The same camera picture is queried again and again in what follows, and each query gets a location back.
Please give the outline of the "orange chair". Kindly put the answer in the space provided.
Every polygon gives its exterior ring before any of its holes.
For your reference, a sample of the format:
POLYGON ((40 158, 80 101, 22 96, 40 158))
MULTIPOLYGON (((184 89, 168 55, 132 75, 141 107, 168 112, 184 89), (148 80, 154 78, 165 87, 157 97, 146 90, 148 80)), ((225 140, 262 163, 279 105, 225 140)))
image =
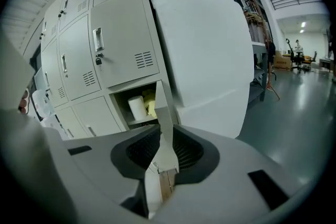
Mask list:
POLYGON ((316 57, 317 57, 317 51, 314 52, 314 55, 313 57, 310 57, 310 56, 305 56, 304 58, 304 64, 307 64, 307 65, 311 65, 313 62, 316 61, 316 57))

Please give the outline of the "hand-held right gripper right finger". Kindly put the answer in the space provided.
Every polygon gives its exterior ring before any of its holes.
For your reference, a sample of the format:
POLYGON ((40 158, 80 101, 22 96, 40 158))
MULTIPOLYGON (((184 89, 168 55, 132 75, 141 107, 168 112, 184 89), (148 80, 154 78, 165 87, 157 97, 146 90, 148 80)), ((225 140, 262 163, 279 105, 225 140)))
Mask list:
POLYGON ((174 125, 172 146, 179 171, 175 175, 176 185, 198 184, 216 169, 220 153, 211 135, 204 130, 174 125))

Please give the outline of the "black office chair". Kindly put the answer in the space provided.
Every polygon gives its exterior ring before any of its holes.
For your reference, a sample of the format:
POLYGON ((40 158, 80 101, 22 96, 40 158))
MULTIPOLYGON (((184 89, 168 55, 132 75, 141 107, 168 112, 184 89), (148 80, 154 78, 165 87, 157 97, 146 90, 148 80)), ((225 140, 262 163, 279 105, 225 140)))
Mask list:
POLYGON ((306 73, 308 71, 308 69, 305 68, 304 64, 303 64, 303 62, 305 60, 303 52, 295 53, 295 47, 291 46, 290 40, 288 38, 286 38, 286 43, 290 48, 290 59, 291 59, 291 63, 292 63, 291 71, 294 71, 296 69, 296 70, 298 70, 299 73, 301 71, 306 73))

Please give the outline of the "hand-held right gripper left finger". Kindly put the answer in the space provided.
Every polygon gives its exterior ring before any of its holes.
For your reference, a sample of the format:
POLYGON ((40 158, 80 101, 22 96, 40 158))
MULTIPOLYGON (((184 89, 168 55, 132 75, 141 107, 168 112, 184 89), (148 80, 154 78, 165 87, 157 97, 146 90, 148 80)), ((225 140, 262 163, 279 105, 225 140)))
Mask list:
POLYGON ((143 180, 160 148, 160 126, 147 125, 122 132, 121 138, 110 153, 113 165, 123 177, 143 180))

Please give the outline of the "wooden plank platform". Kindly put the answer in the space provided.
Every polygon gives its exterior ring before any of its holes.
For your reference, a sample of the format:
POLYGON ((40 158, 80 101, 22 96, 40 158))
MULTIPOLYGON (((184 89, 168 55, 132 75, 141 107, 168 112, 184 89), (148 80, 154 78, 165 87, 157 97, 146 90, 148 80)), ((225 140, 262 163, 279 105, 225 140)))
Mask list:
POLYGON ((177 170, 175 168, 159 172, 161 197, 163 203, 165 203, 171 197, 174 191, 176 172, 177 170))

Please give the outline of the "yellow cloth in locker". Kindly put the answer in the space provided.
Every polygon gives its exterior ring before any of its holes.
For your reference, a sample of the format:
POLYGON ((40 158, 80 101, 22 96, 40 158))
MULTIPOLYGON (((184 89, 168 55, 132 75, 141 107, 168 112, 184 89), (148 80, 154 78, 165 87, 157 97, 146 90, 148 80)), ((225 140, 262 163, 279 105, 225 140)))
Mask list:
POLYGON ((156 119, 157 115, 154 109, 155 108, 155 91, 152 89, 144 90, 142 92, 142 96, 143 96, 144 107, 147 111, 147 114, 156 119))

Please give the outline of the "brown cardboard box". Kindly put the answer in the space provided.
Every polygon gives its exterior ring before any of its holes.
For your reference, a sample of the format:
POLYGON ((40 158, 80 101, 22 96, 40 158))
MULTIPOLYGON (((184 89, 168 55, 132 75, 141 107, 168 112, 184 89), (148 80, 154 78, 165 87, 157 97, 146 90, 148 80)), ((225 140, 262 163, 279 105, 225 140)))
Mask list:
POLYGON ((292 64, 290 57, 283 56, 280 51, 275 52, 274 67, 277 69, 291 70, 292 64))

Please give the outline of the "white locker cabinets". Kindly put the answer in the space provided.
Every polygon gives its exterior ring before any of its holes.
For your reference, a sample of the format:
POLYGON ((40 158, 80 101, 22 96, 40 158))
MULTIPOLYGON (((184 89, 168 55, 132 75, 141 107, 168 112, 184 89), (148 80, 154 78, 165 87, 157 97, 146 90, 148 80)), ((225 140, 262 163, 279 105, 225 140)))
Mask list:
POLYGON ((114 134, 136 121, 128 99, 153 89, 162 127, 177 122, 150 0, 56 0, 46 11, 41 70, 66 138, 114 134), (96 65, 96 54, 103 53, 96 65))

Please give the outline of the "white desk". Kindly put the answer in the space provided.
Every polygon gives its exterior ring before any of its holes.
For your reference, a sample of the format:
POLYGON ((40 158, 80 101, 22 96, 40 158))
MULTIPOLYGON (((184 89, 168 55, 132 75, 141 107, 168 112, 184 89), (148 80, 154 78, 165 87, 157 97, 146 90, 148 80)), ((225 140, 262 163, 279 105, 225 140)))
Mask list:
POLYGON ((328 71, 333 71, 334 63, 331 59, 320 59, 319 60, 319 66, 321 68, 326 68, 328 71))

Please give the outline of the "orange tripod stand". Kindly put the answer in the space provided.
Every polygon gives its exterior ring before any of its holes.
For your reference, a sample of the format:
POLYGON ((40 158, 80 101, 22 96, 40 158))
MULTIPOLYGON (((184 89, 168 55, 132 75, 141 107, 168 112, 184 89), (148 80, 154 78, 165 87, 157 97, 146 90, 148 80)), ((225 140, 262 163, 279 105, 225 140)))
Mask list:
POLYGON ((275 54, 276 54, 276 47, 275 47, 275 44, 272 42, 272 40, 268 41, 267 51, 268 51, 268 60, 267 60, 267 63, 268 63, 268 80, 267 80, 266 89, 275 93, 278 100, 280 100, 280 96, 277 94, 277 92, 274 90, 274 88, 271 85, 272 65, 274 63, 274 58, 275 58, 275 54))

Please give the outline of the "white paper roll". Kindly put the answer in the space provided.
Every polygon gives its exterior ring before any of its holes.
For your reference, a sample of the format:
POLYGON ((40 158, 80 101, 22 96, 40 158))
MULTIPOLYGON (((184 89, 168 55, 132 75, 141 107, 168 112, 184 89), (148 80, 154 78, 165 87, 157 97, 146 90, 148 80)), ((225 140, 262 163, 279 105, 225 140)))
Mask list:
POLYGON ((136 121, 143 120, 147 116, 143 97, 138 95, 128 100, 129 107, 136 121))

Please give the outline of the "grey metal workbench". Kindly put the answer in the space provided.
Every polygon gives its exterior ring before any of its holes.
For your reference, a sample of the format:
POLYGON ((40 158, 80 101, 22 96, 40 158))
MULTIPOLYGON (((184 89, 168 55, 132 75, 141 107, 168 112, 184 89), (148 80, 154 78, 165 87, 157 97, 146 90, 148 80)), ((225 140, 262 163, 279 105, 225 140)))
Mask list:
POLYGON ((252 42, 254 56, 254 77, 250 83, 248 104, 263 102, 267 85, 268 53, 265 44, 252 42))

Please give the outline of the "white plastic bag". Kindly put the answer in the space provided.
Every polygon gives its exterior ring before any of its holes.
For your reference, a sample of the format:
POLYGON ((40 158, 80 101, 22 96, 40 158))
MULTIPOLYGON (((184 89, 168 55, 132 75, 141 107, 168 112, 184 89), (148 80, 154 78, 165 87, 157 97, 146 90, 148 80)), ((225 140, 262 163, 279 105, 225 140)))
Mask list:
POLYGON ((35 110, 40 118, 47 119, 55 114, 55 110, 44 90, 36 90, 32 93, 35 110))

